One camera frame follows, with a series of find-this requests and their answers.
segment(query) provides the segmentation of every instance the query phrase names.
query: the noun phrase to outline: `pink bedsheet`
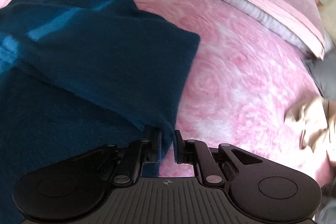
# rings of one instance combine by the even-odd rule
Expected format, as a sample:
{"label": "pink bedsheet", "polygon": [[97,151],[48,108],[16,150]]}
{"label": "pink bedsheet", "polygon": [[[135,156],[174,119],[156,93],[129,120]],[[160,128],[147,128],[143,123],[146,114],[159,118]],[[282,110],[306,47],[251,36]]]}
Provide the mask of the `pink bedsheet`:
{"label": "pink bedsheet", "polygon": [[[10,0],[0,0],[0,7]],[[184,139],[211,147],[227,142],[300,170],[320,185],[331,178],[326,154],[299,149],[300,132],[284,125],[284,113],[318,90],[301,52],[256,20],[221,0],[135,0],[201,36],[179,105],[176,128]],[[190,176],[170,152],[161,176]]]}

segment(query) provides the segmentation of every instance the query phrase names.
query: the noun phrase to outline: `dark teal cloth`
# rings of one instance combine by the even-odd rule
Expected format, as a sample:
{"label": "dark teal cloth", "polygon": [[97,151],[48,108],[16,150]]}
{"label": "dark teal cloth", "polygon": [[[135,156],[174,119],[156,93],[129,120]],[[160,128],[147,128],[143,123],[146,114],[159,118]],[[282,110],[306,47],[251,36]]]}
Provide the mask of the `dark teal cloth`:
{"label": "dark teal cloth", "polygon": [[147,124],[166,154],[197,34],[133,0],[13,0],[0,42],[0,223],[20,222],[11,192],[29,171],[127,146]]}

